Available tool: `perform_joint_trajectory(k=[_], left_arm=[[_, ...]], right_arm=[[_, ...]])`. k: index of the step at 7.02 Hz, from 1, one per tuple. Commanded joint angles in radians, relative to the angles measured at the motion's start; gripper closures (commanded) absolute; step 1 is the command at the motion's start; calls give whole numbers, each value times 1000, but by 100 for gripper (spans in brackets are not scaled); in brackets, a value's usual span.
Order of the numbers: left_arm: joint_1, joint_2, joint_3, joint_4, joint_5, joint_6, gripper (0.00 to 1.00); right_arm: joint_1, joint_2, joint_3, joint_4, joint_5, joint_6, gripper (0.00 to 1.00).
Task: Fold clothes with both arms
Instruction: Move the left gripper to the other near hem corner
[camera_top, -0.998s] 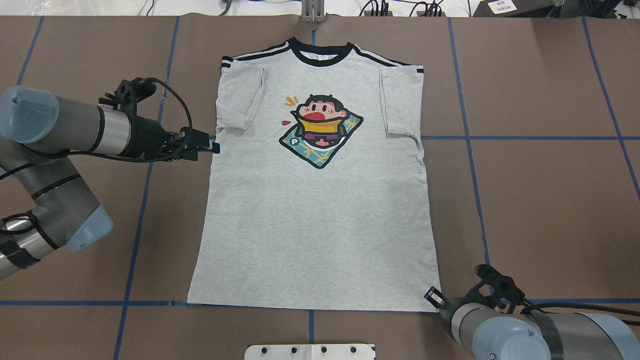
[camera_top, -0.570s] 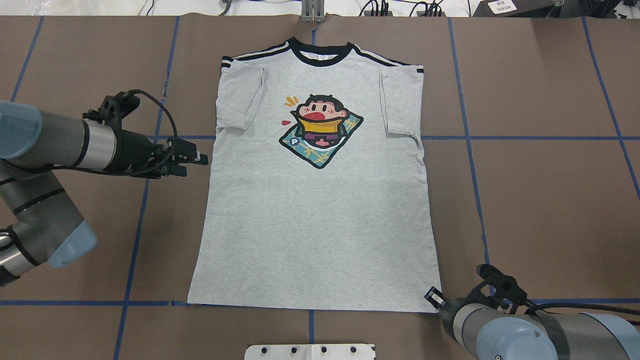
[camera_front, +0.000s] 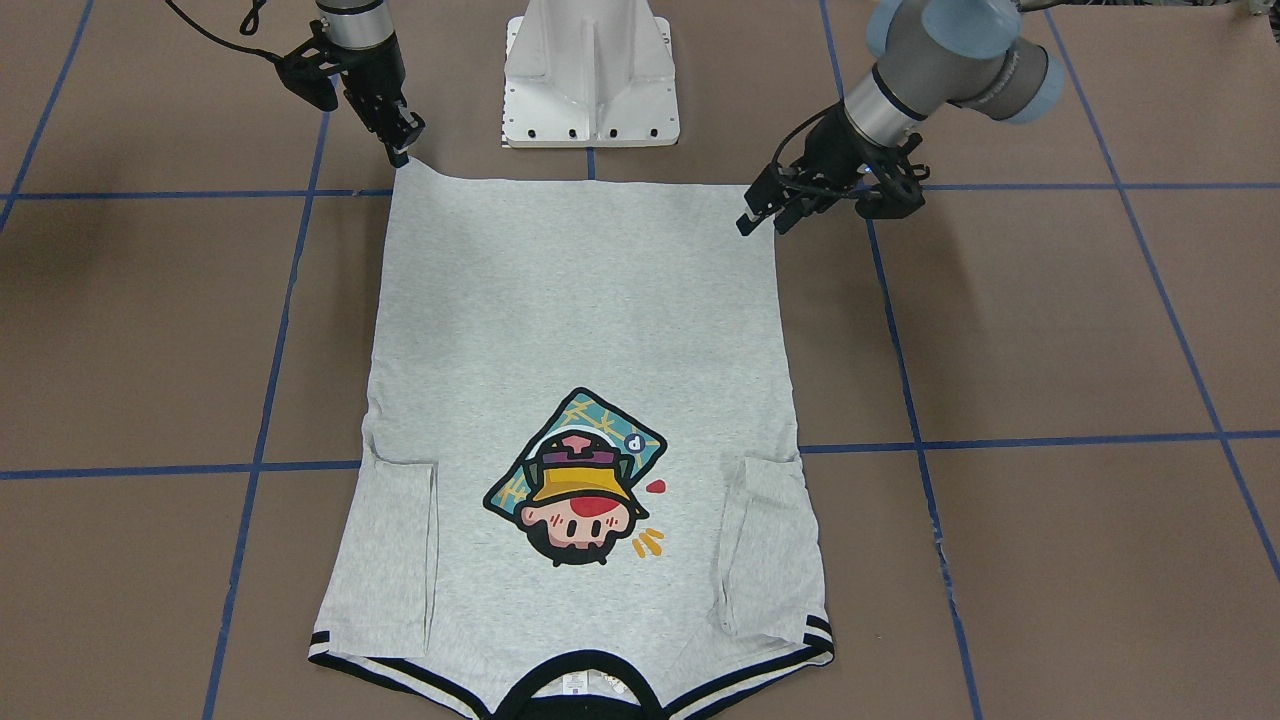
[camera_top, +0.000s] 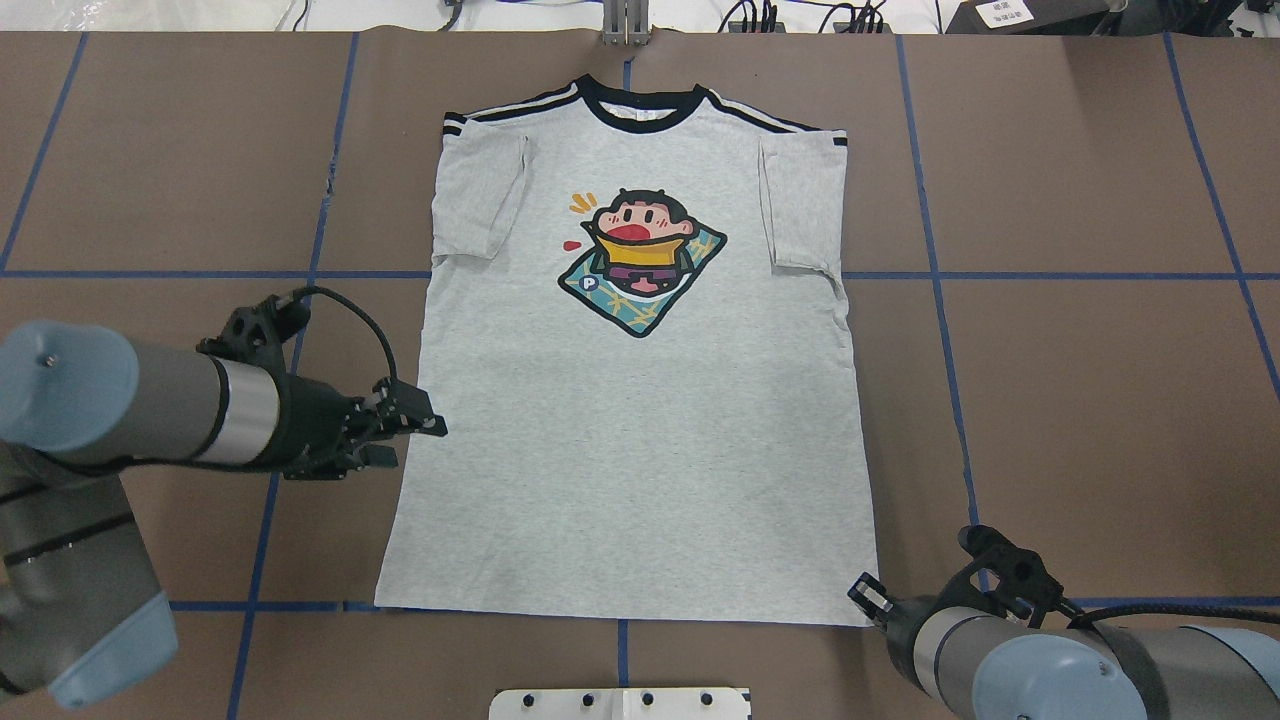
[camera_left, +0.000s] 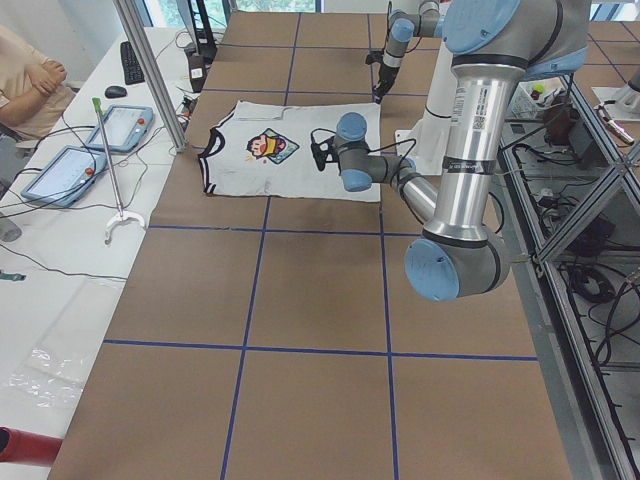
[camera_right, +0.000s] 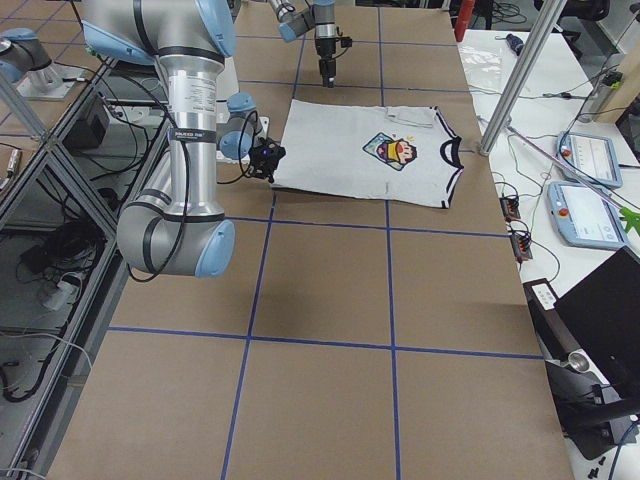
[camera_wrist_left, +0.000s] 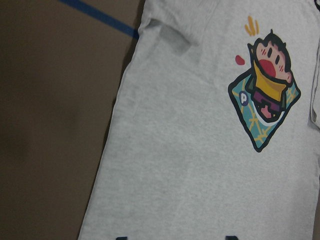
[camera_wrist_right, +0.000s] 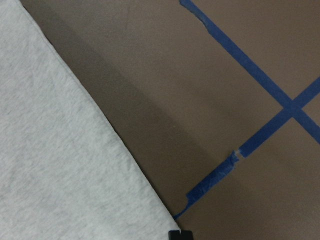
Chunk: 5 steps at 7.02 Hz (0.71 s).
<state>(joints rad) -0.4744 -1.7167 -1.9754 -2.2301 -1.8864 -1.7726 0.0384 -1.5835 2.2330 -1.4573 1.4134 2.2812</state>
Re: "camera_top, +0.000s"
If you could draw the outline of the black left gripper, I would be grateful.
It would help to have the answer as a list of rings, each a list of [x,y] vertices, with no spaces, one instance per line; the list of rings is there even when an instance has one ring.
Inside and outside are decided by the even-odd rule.
[[[352,471],[394,469],[397,450],[374,436],[444,437],[448,427],[425,389],[398,378],[374,386],[374,407],[319,380],[285,378],[282,428],[271,441],[271,469],[288,480],[340,480]]]

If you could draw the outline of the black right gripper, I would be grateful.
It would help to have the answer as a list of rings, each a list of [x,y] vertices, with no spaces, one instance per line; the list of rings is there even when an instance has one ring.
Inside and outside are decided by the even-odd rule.
[[[892,600],[870,573],[861,573],[847,596],[869,623],[879,623],[888,651],[914,651],[925,623],[943,609],[934,596]]]

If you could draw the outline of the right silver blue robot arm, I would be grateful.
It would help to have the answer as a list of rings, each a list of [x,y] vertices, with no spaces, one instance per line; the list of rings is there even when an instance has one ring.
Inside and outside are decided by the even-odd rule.
[[[1277,641],[1251,629],[1033,628],[965,579],[899,598],[863,574],[847,594],[899,674],[959,719],[1277,716]]]

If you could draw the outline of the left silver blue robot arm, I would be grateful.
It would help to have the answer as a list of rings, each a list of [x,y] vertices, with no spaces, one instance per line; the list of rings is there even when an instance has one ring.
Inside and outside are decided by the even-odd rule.
[[[133,468],[339,480],[394,468],[397,436],[447,434],[396,372],[366,396],[296,375],[308,314],[242,307],[193,350],[29,322],[3,341],[3,700],[83,708],[179,650],[122,482]]]

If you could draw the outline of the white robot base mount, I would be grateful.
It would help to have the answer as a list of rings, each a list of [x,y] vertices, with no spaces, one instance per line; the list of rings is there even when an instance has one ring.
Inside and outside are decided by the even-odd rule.
[[[751,719],[750,692],[732,687],[509,689],[489,719]]]

